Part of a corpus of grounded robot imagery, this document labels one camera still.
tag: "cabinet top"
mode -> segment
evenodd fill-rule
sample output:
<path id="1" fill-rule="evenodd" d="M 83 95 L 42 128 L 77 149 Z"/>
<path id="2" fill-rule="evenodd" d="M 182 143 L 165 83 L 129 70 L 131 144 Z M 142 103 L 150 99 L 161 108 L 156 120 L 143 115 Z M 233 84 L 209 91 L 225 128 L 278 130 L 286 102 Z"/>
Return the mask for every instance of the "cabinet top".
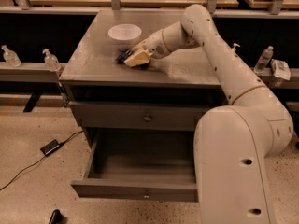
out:
<path id="1" fill-rule="evenodd" d="M 122 23 L 137 25 L 141 39 L 180 21 L 182 9 L 101 10 L 94 18 L 60 76 L 60 81 L 109 86 L 199 87 L 218 86 L 214 71 L 201 48 L 177 50 L 144 68 L 118 64 L 120 54 L 108 30 Z"/>

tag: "drawer handle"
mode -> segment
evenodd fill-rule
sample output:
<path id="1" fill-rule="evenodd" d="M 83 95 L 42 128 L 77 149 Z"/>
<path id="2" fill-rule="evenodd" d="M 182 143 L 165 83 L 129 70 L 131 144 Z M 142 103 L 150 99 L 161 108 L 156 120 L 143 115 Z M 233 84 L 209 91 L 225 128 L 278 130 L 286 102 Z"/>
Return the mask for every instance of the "drawer handle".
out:
<path id="1" fill-rule="evenodd" d="M 143 120 L 146 121 L 146 122 L 151 122 L 152 118 L 151 118 L 150 115 L 147 114 L 147 115 L 145 115 L 145 117 L 143 118 Z"/>

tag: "bottle cap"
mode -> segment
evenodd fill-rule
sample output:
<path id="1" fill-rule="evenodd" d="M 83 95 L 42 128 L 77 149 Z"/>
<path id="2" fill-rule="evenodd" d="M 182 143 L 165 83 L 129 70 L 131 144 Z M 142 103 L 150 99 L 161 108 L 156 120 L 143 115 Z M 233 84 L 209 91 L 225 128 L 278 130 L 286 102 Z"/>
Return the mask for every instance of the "bottle cap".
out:
<path id="1" fill-rule="evenodd" d="M 43 50 L 43 54 L 49 54 L 50 52 L 49 52 L 49 49 L 44 49 Z"/>
<path id="2" fill-rule="evenodd" d="M 7 45 L 2 45 L 2 46 L 1 46 L 1 49 L 2 49 L 2 50 L 8 50 Z"/>
<path id="3" fill-rule="evenodd" d="M 239 44 L 237 43 L 233 43 L 233 51 L 235 52 L 236 51 L 236 47 L 241 47 Z"/>

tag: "cabinet drawer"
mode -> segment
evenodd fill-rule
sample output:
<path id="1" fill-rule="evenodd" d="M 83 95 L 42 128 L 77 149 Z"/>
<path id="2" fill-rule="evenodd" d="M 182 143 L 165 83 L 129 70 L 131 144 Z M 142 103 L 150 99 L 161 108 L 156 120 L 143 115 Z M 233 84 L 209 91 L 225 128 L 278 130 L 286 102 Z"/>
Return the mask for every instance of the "cabinet drawer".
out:
<path id="1" fill-rule="evenodd" d="M 202 106 L 132 105 L 72 102 L 79 126 L 193 131 L 208 111 Z"/>
<path id="2" fill-rule="evenodd" d="M 193 132 L 98 129 L 80 197 L 196 202 Z"/>

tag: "open drawer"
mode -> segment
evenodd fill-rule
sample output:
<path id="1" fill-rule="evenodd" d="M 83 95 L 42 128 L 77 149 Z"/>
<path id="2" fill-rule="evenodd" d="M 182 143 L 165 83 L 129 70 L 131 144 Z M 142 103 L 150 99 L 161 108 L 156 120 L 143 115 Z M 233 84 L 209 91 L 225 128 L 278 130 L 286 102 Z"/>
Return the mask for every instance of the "open drawer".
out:
<path id="1" fill-rule="evenodd" d="M 98 129 L 80 197 L 196 202 L 193 132 Z"/>

